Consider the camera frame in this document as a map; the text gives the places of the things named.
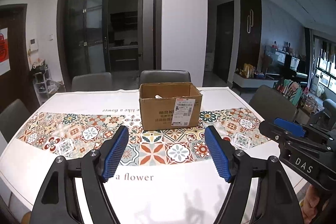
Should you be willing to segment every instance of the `open cardboard box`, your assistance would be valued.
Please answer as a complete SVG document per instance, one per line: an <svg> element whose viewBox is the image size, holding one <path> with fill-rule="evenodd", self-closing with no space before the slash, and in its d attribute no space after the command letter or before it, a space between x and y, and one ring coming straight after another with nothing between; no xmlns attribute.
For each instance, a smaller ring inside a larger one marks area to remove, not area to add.
<svg viewBox="0 0 336 224"><path fill-rule="evenodd" d="M142 84L139 92L144 130L196 127L198 125L202 94L192 83Z"/></svg>

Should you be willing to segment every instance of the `glass door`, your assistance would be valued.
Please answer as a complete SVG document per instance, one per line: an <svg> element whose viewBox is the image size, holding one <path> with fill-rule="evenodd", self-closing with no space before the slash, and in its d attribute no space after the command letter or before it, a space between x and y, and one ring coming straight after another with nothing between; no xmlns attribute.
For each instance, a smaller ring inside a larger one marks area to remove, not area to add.
<svg viewBox="0 0 336 224"><path fill-rule="evenodd" d="M107 0L68 0L65 50L71 79L110 71L107 46Z"/></svg>

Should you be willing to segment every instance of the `patterned tile table runner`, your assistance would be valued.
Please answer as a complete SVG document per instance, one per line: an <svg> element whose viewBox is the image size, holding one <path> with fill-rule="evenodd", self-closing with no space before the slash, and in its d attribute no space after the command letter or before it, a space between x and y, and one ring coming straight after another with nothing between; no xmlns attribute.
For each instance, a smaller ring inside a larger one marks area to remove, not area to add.
<svg viewBox="0 0 336 224"><path fill-rule="evenodd" d="M81 115L36 113L16 138L37 148L72 159L99 149L120 125L129 129L121 165L180 164L211 158L204 130L214 125L236 149L248 149L268 139L260 134L260 120L248 109L203 111L197 127L144 131L140 115Z"/></svg>

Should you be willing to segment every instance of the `metal bolt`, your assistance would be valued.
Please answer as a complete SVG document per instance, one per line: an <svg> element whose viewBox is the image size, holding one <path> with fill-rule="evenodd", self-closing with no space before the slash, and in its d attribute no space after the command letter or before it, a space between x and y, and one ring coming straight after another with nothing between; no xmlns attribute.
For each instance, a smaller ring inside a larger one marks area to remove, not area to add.
<svg viewBox="0 0 336 224"><path fill-rule="evenodd" d="M237 156L241 157L241 156L243 156L244 154L245 154L245 152L244 152L243 150L240 150L240 149L236 150L236 155L237 155Z"/></svg>
<svg viewBox="0 0 336 224"><path fill-rule="evenodd" d="M61 156L58 156L57 158L56 158L56 162L59 164L59 163L61 163L63 161L63 157L61 157Z"/></svg>
<svg viewBox="0 0 336 224"><path fill-rule="evenodd" d="M277 162L279 159L276 156L269 157L272 162Z"/></svg>
<svg viewBox="0 0 336 224"><path fill-rule="evenodd" d="M92 150L90 151L90 156L91 156L91 157L94 157L94 156L96 156L96 155L98 155L98 150L97 150L97 149L92 149Z"/></svg>

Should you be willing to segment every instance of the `blue gripper pad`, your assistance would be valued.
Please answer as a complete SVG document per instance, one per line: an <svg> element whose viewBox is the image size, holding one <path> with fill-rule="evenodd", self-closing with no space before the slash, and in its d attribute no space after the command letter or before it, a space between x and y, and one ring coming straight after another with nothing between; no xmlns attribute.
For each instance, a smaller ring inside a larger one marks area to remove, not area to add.
<svg viewBox="0 0 336 224"><path fill-rule="evenodd" d="M274 124L278 127L281 127L283 129L289 131L295 137L304 137L305 136L305 132L304 132L302 126L300 126L297 123L289 122L289 121L286 121L286 120L281 119L281 118L276 118L274 120Z"/></svg>
<svg viewBox="0 0 336 224"><path fill-rule="evenodd" d="M229 160L225 156L223 150L221 149L219 143L217 142L214 133L211 131L210 127L205 129L204 133L205 143L207 144L212 160L216 166L217 172L220 177L224 178L228 182L231 178L229 170Z"/></svg>
<svg viewBox="0 0 336 224"><path fill-rule="evenodd" d="M119 165L121 157L128 143L128 128L124 127L118 139L114 143L110 153L105 157L104 171L102 177L107 181L114 176L114 173Z"/></svg>

